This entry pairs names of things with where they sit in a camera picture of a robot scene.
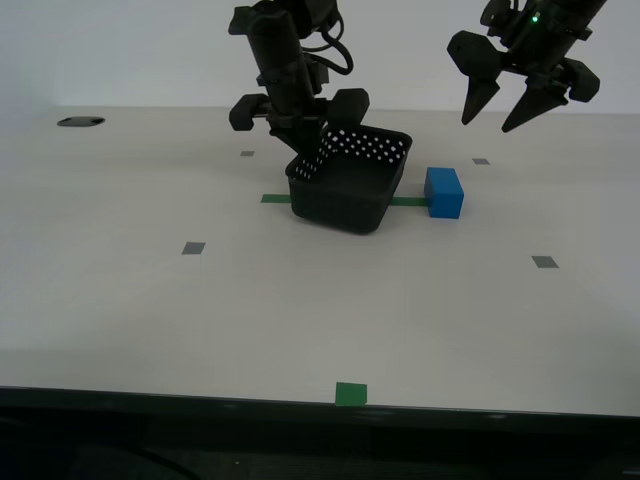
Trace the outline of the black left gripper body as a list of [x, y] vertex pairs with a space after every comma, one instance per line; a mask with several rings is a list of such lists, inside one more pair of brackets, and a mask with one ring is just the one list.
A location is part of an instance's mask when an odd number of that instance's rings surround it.
[[600, 1], [527, 1], [504, 36], [507, 62], [524, 75], [550, 73], [574, 43], [591, 35]]

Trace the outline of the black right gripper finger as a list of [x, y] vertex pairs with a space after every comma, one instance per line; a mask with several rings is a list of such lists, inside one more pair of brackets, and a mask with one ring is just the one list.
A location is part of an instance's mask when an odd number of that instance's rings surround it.
[[303, 152], [300, 115], [280, 113], [266, 94], [243, 95], [229, 112], [229, 122], [234, 131], [251, 131], [256, 118], [267, 121], [271, 136], [282, 141], [297, 154]]
[[359, 126], [369, 106], [369, 93], [363, 88], [340, 89], [330, 100], [317, 98], [313, 112], [305, 116], [305, 120], [311, 122], [305, 155], [313, 157], [316, 154], [324, 130]]

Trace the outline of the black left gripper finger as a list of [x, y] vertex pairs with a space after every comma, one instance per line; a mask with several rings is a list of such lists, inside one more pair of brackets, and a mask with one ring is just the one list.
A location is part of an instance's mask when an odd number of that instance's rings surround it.
[[550, 73], [535, 72], [526, 79], [526, 90], [505, 120], [508, 133], [570, 100], [590, 102], [600, 89], [600, 78], [583, 62], [563, 59]]
[[469, 79], [461, 122], [468, 125], [499, 91], [503, 53], [488, 38], [469, 31], [456, 33], [447, 52], [459, 71]]

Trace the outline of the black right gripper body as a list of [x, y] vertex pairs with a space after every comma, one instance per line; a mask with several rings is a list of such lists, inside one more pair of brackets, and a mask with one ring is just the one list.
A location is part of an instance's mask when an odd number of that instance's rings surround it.
[[257, 81], [265, 88], [277, 111], [302, 117], [303, 150], [311, 133], [311, 122], [305, 116], [314, 110], [317, 93], [311, 79], [312, 68], [304, 55], [293, 19], [290, 17], [257, 17], [247, 33], [248, 41], [260, 71]]

